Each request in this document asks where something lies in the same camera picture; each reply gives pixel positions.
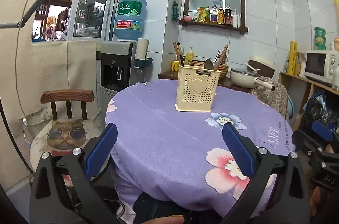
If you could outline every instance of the flower print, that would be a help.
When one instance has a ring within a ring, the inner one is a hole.
[[[206,160],[216,167],[206,173],[206,183],[219,194],[233,189],[232,196],[238,200],[250,179],[241,173],[232,154],[224,149],[214,148],[207,152]],[[266,188],[273,183],[274,176],[270,176]]]
[[[247,127],[241,123],[238,116],[229,115],[226,113],[211,113],[212,118],[205,120],[210,126],[219,127],[222,131],[223,125],[230,122],[236,129],[247,129]]]
[[[110,100],[110,102],[109,102],[109,104],[107,106],[106,113],[115,111],[117,109],[117,107],[113,103],[114,103],[114,101]]]

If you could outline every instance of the blue flower print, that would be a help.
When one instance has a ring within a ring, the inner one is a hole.
[[[247,129],[247,127],[241,123],[238,116],[229,115],[226,113],[211,113],[212,118],[205,120],[210,126],[219,127],[222,131],[223,125],[230,122],[236,129]]]

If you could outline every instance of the microwave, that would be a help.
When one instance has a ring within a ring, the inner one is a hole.
[[[306,53],[304,75],[310,79],[332,84],[334,68],[339,64],[336,50],[312,50]]]

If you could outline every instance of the pan lid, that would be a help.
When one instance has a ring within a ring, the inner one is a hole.
[[[258,77],[260,78],[261,75],[260,74],[255,74],[251,71],[248,71],[246,69],[234,69],[234,68],[231,68],[231,72],[235,72],[235,73],[239,73],[239,74],[243,74],[243,75],[247,75],[247,76],[251,76],[251,77]]]

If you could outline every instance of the green container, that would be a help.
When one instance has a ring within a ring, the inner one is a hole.
[[[315,27],[314,28],[314,43],[316,50],[326,50],[326,31],[324,28]]]

